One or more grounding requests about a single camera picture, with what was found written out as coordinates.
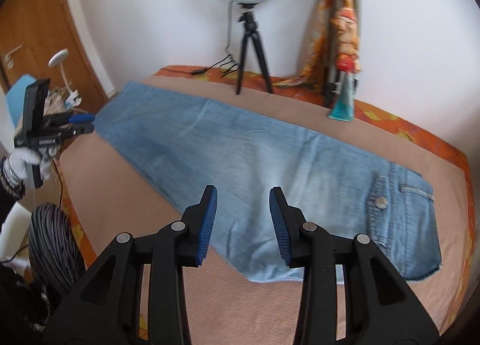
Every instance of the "denim fabric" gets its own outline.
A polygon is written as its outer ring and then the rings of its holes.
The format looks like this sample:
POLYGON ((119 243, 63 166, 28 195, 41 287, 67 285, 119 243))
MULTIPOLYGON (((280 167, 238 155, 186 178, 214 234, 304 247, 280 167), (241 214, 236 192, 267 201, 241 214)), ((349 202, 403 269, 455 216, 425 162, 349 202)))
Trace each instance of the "denim fabric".
POLYGON ((302 279, 302 270, 280 258, 268 205, 274 186, 331 234, 370 235, 407 280, 440 267, 432 187, 375 154, 218 101, 133 82, 94 125, 180 212, 198 202, 205 185, 215 185, 211 245, 251 281, 302 279))

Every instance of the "orange tablecloth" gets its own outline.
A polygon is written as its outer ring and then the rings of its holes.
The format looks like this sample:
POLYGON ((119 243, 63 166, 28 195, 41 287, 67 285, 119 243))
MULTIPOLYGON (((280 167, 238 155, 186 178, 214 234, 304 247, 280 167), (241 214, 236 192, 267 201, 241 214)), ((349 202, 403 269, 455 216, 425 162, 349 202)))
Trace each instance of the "orange tablecloth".
MULTIPOLYGON (((170 76, 170 77, 185 77, 185 78, 195 78, 199 81, 211 81, 211 82, 221 82, 225 84, 234 85, 236 83, 237 74, 232 73, 225 77, 222 77, 222 72, 219 69, 211 69, 208 73, 200 76, 191 76, 190 71, 194 69, 200 69, 200 67, 193 66, 168 66, 164 69, 159 70, 155 75, 158 76, 170 76)), ((282 79, 272 78, 272 82, 279 82, 282 79)), ((248 88, 253 88, 261 91, 266 91, 265 83, 260 74, 246 72, 243 86, 248 88)), ((292 97, 295 99, 303 100, 309 103, 323 105, 323 97, 311 90, 301 88, 301 87, 288 87, 288 88, 275 88, 276 94, 292 97)), ((444 331, 448 326, 450 326, 455 319, 460 305, 462 303, 465 291, 467 289, 469 279, 470 279, 470 262, 471 256, 473 254, 473 241, 475 240, 475 208, 473 201, 473 190, 472 183, 470 178, 470 168, 467 162, 466 156, 460 152, 458 149, 455 149, 452 145, 447 144, 445 141, 436 137, 435 135, 415 126, 412 123, 403 120, 400 117, 392 115, 388 112, 385 112, 381 109, 378 109, 370 104, 355 101, 355 117, 357 119, 363 120, 373 126, 381 128, 387 132, 398 135, 404 138, 407 141, 411 141, 414 144, 422 147, 423 149, 428 150, 429 152, 439 156, 440 158, 449 161, 450 163, 458 166, 465 173, 465 184, 468 194, 467 198, 467 209, 468 209, 468 246, 466 250, 465 261, 463 265, 462 273, 462 282, 457 292, 455 301, 452 304, 450 313, 448 314, 445 322, 442 326, 442 331, 444 331)), ((88 240, 88 237, 85 235, 82 226, 78 221, 78 216, 75 213, 74 207, 71 203, 68 191, 65 190, 62 200, 63 208, 67 211, 70 216, 70 221, 75 235, 77 244, 80 247, 83 258, 88 266, 97 258, 92 246, 88 240)), ((145 323, 141 322, 142 334, 145 334, 145 323)))

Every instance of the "gloved hand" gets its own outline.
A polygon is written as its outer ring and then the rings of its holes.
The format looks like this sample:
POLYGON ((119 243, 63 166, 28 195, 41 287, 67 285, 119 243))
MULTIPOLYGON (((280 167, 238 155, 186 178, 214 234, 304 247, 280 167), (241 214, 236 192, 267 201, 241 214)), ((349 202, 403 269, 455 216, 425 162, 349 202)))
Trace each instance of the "gloved hand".
POLYGON ((3 171, 6 178, 16 187, 27 178, 27 165, 40 165, 42 180, 50 177, 52 159, 58 151, 58 147, 40 149, 38 151, 19 147, 10 153, 3 163, 3 171))

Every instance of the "wooden door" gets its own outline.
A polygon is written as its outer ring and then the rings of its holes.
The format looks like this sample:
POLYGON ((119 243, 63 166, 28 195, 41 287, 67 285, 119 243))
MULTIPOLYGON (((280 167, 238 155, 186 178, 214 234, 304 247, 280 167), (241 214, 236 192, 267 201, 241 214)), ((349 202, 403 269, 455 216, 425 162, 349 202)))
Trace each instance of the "wooden door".
POLYGON ((80 92, 80 108, 97 112, 107 97, 78 38, 67 0, 5 0, 0 8, 4 88, 8 90, 23 74, 51 78, 50 87, 63 86, 59 68, 47 66, 62 49, 70 52, 64 68, 72 89, 80 92), (20 45, 11 55, 13 66, 8 65, 5 55, 20 45))

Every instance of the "tripod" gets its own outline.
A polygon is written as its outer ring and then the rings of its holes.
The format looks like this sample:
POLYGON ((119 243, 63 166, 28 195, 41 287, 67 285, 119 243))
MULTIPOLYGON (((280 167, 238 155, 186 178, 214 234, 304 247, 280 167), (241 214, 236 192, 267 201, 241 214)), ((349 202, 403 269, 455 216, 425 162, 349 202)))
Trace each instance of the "tripod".
POLYGON ((257 31, 257 23, 254 20, 254 13, 249 11, 254 8, 254 4, 242 4, 242 8, 248 11, 244 12, 238 20, 239 22, 243 22, 243 26, 245 27, 245 33, 243 34, 243 40, 241 45, 240 67, 237 80, 237 94, 239 94, 242 90, 243 70, 245 67, 245 58, 247 56, 248 38, 251 38, 253 42, 253 47, 255 48, 255 53, 257 54, 258 63, 260 64, 260 70, 262 71, 263 78, 265 79, 267 90, 269 93, 272 94, 272 82, 270 81, 270 75, 268 74, 268 66, 265 59, 265 54, 263 53, 262 40, 260 39, 260 34, 257 31))

